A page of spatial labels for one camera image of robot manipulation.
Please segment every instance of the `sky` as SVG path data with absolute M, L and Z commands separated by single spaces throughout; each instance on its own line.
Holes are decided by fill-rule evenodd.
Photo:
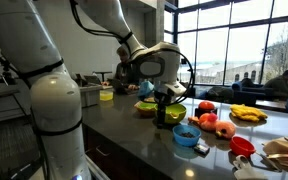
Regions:
M 192 5 L 198 0 L 179 0 L 179 6 Z M 250 0 L 233 4 L 232 22 L 245 22 L 269 18 L 272 0 Z M 228 24 L 230 6 L 200 11 L 199 27 L 212 27 Z M 273 17 L 288 15 L 288 0 L 275 0 Z M 171 15 L 166 14 L 165 22 L 171 22 Z M 196 29 L 197 13 L 180 14 L 179 31 Z M 166 23 L 165 29 L 170 30 L 172 24 Z M 276 43 L 288 22 L 272 24 L 268 46 Z M 228 61 L 260 61 L 263 58 L 262 49 L 265 46 L 268 25 L 253 26 L 230 30 L 230 39 L 227 58 Z M 200 31 L 198 34 L 197 59 L 214 62 L 225 59 L 228 28 Z M 196 33 L 179 34 L 178 44 L 182 53 L 194 61 Z

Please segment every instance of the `small red container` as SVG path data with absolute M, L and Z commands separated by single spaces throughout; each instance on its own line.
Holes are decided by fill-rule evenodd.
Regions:
M 256 151 L 252 143 L 239 136 L 232 137 L 230 148 L 234 154 L 243 155 L 246 158 L 249 158 Z

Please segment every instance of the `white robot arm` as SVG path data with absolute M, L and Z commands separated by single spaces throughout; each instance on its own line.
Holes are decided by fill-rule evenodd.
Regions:
M 95 23 L 120 37 L 143 77 L 154 77 L 158 100 L 185 92 L 176 81 L 180 64 L 176 45 L 143 47 L 127 26 L 118 0 L 76 2 Z M 47 164 L 46 179 L 91 179 L 84 154 L 79 87 L 31 0 L 0 0 L 0 48 L 31 89 L 33 128 Z

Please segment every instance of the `tree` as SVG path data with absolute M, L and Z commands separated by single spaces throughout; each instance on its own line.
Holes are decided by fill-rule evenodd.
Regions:
M 288 25 L 284 26 L 275 43 L 267 47 L 266 57 L 264 76 L 266 81 L 288 69 Z

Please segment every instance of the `chair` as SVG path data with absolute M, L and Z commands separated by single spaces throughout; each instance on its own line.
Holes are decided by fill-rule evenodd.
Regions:
M 2 112 L 6 112 L 6 111 L 12 111 L 12 110 L 16 110 L 16 109 L 21 109 L 22 113 L 24 114 L 25 117 L 28 117 L 28 115 L 26 114 L 26 112 L 24 111 L 24 108 L 21 106 L 21 104 L 19 103 L 19 101 L 17 100 L 15 94 L 20 93 L 20 91 L 18 89 L 15 90 L 7 90 L 7 91 L 3 91 L 0 92 L 0 100 L 2 98 L 6 98 L 6 97 L 13 97 L 13 99 L 15 100 L 16 104 L 19 106 L 18 108 L 13 108 L 13 109 L 6 109 L 6 110 L 0 110 L 0 113 Z

